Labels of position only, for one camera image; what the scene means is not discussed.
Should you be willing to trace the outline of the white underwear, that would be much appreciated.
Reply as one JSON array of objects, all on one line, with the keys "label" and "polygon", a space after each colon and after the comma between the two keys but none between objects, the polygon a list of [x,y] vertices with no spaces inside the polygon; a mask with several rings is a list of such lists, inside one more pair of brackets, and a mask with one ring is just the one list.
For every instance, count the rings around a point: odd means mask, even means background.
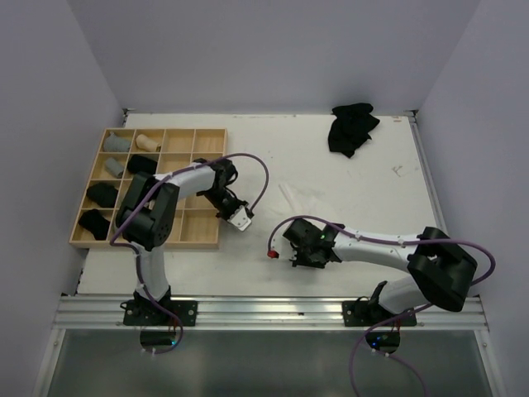
[{"label": "white underwear", "polygon": [[287,204],[296,214],[315,215],[321,218],[336,214],[322,191],[289,183],[279,183],[278,187]]}]

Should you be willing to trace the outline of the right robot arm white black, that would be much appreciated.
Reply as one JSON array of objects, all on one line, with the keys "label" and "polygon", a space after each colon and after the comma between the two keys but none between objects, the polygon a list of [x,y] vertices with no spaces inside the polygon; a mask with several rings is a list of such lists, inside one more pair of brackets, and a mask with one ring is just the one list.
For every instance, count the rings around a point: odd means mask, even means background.
[{"label": "right robot arm white black", "polygon": [[325,268],[329,262],[364,262],[404,272],[400,280],[383,280],[368,298],[347,311],[362,324],[387,324],[397,315],[432,305],[449,312],[462,310],[472,284],[476,260],[435,227],[417,235],[365,233],[339,223],[319,228],[295,218],[283,233],[293,266]]}]

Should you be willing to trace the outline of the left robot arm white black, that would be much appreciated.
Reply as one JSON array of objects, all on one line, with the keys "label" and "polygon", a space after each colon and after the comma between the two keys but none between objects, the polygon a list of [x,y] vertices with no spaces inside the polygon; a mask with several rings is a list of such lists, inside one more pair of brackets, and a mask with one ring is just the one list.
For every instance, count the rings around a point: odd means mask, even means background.
[{"label": "left robot arm white black", "polygon": [[226,157],[195,160],[190,166],[167,174],[138,173],[132,180],[115,218],[112,246],[129,247],[136,261],[137,285],[133,299],[121,304],[126,326],[194,326],[198,303],[173,300],[164,264],[168,241],[180,201],[203,196],[217,216],[239,231],[254,217],[245,200],[230,189],[238,176]]}]

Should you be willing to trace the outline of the black rolled underwear second row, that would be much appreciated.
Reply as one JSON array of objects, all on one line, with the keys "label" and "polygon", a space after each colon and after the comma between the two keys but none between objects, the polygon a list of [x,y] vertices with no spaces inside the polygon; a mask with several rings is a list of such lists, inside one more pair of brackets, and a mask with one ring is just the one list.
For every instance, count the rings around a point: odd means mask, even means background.
[{"label": "black rolled underwear second row", "polygon": [[158,161],[151,157],[134,154],[126,164],[126,169],[130,174],[145,173],[154,175],[156,173]]}]

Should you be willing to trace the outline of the beige rolled underwear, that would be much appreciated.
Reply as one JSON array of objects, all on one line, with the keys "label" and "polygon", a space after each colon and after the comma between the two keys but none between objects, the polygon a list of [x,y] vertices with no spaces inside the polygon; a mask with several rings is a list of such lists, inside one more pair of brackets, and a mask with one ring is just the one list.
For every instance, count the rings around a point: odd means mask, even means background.
[{"label": "beige rolled underwear", "polygon": [[145,134],[139,134],[136,137],[136,147],[142,151],[159,152],[161,144]]}]

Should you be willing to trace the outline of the grey rolled underwear second row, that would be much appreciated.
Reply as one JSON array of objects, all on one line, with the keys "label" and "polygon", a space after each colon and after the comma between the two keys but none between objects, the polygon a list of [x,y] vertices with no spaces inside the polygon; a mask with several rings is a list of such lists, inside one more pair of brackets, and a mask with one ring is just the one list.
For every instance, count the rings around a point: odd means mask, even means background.
[{"label": "grey rolled underwear second row", "polygon": [[104,161],[104,168],[113,178],[121,179],[125,167],[117,159],[109,157]]}]

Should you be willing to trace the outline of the black rolled underwear third row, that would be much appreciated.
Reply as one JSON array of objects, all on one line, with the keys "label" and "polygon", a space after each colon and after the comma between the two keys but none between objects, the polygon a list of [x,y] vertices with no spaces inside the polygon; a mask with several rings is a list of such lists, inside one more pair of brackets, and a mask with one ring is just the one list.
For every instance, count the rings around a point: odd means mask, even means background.
[{"label": "black rolled underwear third row", "polygon": [[100,182],[90,186],[87,197],[101,208],[113,208],[118,195],[118,190],[111,184]]}]

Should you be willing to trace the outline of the grey rolled underwear top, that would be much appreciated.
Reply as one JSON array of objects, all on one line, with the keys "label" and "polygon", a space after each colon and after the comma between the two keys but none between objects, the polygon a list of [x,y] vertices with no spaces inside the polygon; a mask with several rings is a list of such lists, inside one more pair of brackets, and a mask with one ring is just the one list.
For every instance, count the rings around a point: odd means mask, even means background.
[{"label": "grey rolled underwear top", "polygon": [[108,137],[103,141],[102,150],[107,153],[126,153],[131,148],[131,141],[115,132],[110,132]]}]

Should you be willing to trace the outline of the black rolled underwear bottom row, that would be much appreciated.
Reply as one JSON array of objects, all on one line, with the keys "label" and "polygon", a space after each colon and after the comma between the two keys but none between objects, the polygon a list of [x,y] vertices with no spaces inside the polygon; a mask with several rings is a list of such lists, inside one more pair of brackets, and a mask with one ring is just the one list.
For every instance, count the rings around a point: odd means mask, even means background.
[{"label": "black rolled underwear bottom row", "polygon": [[80,216],[78,225],[90,232],[96,241],[104,241],[107,238],[110,221],[97,209],[90,209]]}]

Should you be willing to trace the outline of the wooden compartment tray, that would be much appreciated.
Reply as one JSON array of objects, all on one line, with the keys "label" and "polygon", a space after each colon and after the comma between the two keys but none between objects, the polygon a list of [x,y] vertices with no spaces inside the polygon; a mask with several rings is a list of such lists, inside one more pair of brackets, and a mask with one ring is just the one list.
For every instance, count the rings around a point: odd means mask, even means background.
[{"label": "wooden compartment tray", "polygon": [[[102,150],[103,141],[110,132],[115,132],[131,141],[131,148],[126,153],[107,153]],[[136,137],[145,134],[161,144],[159,152],[147,152],[136,147]],[[203,158],[215,160],[226,154],[227,131],[221,129],[185,128],[108,128],[104,131],[95,155],[92,169],[85,189],[104,182],[118,190],[117,200],[113,208],[101,208],[83,194],[69,243],[77,248],[107,248],[109,239],[114,233],[115,218],[126,191],[131,186],[133,174],[126,169],[126,164],[134,154],[154,158],[158,161],[156,172],[159,174],[182,169],[192,161]],[[125,167],[121,179],[113,178],[104,168],[104,161],[113,157]],[[90,210],[97,209],[110,221],[107,238],[96,241],[93,235],[78,225],[80,216]],[[166,246],[169,249],[217,249],[219,247],[220,219],[217,210],[204,198],[196,194],[178,201],[174,223]]]}]

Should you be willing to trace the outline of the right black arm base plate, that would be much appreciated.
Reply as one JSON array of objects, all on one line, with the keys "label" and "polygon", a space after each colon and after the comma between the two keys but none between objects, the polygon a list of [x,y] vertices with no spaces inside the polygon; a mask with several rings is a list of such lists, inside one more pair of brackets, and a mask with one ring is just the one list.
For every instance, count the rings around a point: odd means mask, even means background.
[{"label": "right black arm base plate", "polygon": [[378,303],[371,302],[367,297],[342,301],[341,315],[346,327],[367,328],[379,323],[383,323],[387,327],[399,324],[404,327],[417,326],[415,314],[409,314],[406,317],[395,319],[397,314],[390,313]]}]

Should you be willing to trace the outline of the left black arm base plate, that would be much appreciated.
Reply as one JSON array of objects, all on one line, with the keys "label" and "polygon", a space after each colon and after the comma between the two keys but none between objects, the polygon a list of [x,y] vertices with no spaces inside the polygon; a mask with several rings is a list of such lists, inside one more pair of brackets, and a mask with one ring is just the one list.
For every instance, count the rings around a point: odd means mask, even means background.
[{"label": "left black arm base plate", "polygon": [[[194,300],[171,300],[165,308],[175,314],[184,327],[194,327],[197,322],[198,302]],[[176,320],[159,309],[147,304],[128,300],[120,304],[124,310],[122,323],[125,326],[163,327],[173,326]]]}]

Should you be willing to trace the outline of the aluminium mounting rail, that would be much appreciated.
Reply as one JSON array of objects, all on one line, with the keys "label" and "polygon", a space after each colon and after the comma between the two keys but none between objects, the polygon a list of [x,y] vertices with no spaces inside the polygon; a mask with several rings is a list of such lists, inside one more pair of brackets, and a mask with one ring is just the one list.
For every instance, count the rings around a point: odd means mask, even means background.
[{"label": "aluminium mounting rail", "polygon": [[[124,328],[125,295],[78,295],[63,297],[55,312],[54,328]],[[280,297],[181,297],[184,314],[193,320],[193,330],[301,330],[335,331],[366,329],[345,307],[348,298]],[[488,322],[480,299],[470,298],[459,313],[429,308],[416,314],[410,331],[483,331]]]}]

